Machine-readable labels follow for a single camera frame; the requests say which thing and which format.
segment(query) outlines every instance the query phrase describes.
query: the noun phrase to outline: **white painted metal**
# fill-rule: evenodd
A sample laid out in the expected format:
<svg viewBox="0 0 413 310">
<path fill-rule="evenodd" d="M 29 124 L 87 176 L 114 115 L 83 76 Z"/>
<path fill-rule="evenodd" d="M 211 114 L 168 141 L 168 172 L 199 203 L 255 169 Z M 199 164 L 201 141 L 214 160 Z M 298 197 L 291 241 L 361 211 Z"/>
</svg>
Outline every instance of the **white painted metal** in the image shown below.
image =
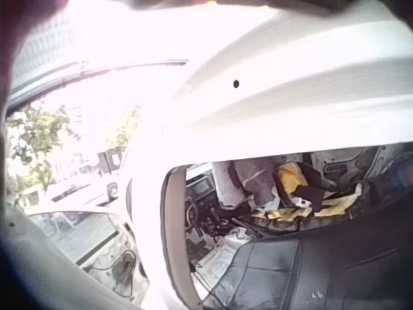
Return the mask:
<svg viewBox="0 0 413 310">
<path fill-rule="evenodd" d="M 142 111 L 134 137 L 139 147 L 128 156 L 136 163 L 137 246 L 169 309 L 185 308 L 168 275 L 161 235 L 161 189 L 171 169 L 413 141 L 413 34 L 377 1 L 330 17 L 280 12 L 191 71 L 172 101 Z M 177 236 L 169 238 L 177 247 L 185 242 L 181 233 L 166 232 Z M 185 259 L 186 253 L 168 253 L 177 255 L 173 261 Z M 171 269 L 179 277 L 179 266 Z M 187 281 L 186 272 L 174 282 Z"/>
</svg>

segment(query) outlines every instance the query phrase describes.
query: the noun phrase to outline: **car window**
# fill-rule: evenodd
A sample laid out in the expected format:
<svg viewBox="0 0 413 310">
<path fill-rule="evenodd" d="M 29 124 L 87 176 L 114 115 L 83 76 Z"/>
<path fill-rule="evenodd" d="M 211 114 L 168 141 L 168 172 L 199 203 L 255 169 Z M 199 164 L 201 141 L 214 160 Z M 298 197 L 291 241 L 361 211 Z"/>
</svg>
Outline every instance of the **car window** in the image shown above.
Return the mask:
<svg viewBox="0 0 413 310">
<path fill-rule="evenodd" d="M 30 219 L 77 264 L 118 234 L 105 213 L 50 212 L 32 215 Z"/>
<path fill-rule="evenodd" d="M 29 218 L 59 250 L 102 285 L 140 305 L 149 281 L 120 218 L 100 212 L 43 212 Z"/>
<path fill-rule="evenodd" d="M 130 199 L 125 206 L 128 179 L 119 166 L 141 105 L 152 97 L 150 85 L 162 87 L 159 78 L 171 70 L 114 70 L 70 83 L 33 98 L 6 121 L 16 203 L 71 262 L 135 305 L 149 281 L 140 272 L 134 232 L 125 228 L 132 206 Z"/>
</svg>

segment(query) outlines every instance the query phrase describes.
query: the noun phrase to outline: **debris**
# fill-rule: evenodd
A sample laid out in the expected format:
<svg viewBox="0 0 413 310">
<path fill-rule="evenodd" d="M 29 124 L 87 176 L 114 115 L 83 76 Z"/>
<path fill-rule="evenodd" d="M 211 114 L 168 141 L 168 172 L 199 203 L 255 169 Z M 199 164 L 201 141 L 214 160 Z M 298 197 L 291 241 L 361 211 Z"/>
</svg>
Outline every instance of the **debris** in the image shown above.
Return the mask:
<svg viewBox="0 0 413 310">
<path fill-rule="evenodd" d="M 314 216 L 321 217 L 345 214 L 346 209 L 351 207 L 354 204 L 354 202 L 356 202 L 357 198 L 361 196 L 362 189 L 363 187 L 359 183 L 356 185 L 354 194 L 323 201 L 323 205 L 329 205 L 331 207 L 323 209 L 320 212 L 316 212 Z"/>
<path fill-rule="evenodd" d="M 303 198 L 311 203 L 314 211 L 319 212 L 323 209 L 325 190 L 313 186 L 298 185 L 297 189 L 292 193 L 296 197 Z"/>
<path fill-rule="evenodd" d="M 285 208 L 269 212 L 258 212 L 252 215 L 255 218 L 292 222 L 298 216 L 306 218 L 312 212 L 311 208 Z"/>
<path fill-rule="evenodd" d="M 290 199 L 293 198 L 292 193 L 297 189 L 298 185 L 308 186 L 307 180 L 297 163 L 290 162 L 279 166 L 278 177 Z"/>
</svg>

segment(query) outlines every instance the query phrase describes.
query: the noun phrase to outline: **white car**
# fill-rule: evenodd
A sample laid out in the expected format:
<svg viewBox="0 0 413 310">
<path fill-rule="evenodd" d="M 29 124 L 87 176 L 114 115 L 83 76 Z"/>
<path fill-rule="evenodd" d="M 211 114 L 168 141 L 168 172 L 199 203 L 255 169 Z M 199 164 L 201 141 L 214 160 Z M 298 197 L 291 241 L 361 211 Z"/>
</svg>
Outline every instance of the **white car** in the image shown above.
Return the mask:
<svg viewBox="0 0 413 310">
<path fill-rule="evenodd" d="M 412 69 L 383 3 L 278 10 L 141 109 L 115 208 L 27 215 L 58 246 L 95 220 L 61 250 L 143 309 L 410 309 Z"/>
</svg>

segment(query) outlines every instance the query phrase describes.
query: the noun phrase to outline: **wires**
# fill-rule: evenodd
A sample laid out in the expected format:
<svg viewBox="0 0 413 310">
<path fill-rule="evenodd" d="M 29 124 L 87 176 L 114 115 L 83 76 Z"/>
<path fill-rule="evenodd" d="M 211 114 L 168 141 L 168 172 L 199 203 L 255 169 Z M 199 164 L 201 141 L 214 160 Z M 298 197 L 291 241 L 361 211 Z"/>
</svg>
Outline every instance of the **wires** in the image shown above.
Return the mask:
<svg viewBox="0 0 413 310">
<path fill-rule="evenodd" d="M 119 285 L 119 279 L 124 275 L 124 273 L 126 272 L 126 270 L 129 267 L 128 263 L 126 263 L 126 267 L 122 270 L 119 278 L 116 280 L 116 286 L 112 290 L 113 290 L 113 292 L 118 294 L 120 297 L 132 299 L 133 298 L 133 293 L 134 293 L 134 271 L 135 271 L 135 268 L 136 268 L 136 265 L 137 265 L 137 256 L 136 256 L 135 252 L 133 252 L 132 250 L 130 250 L 130 249 L 124 250 L 122 252 L 121 256 L 117 260 L 115 260 L 108 267 L 98 268 L 98 267 L 94 267 L 93 265 L 90 265 L 90 266 L 87 266 L 87 267 L 83 268 L 83 270 L 86 271 L 87 273 L 92 269 L 98 270 L 98 271 L 107 271 L 109 269 L 112 269 L 118 262 L 122 261 L 124 259 L 126 253 L 130 253 L 133 256 L 133 261 L 132 261 L 133 266 L 132 266 L 132 269 L 131 269 L 131 272 L 130 272 L 130 294 L 129 294 L 129 296 L 127 296 L 127 295 L 123 295 L 121 293 L 118 293 L 116 291 L 117 286 Z"/>
</svg>

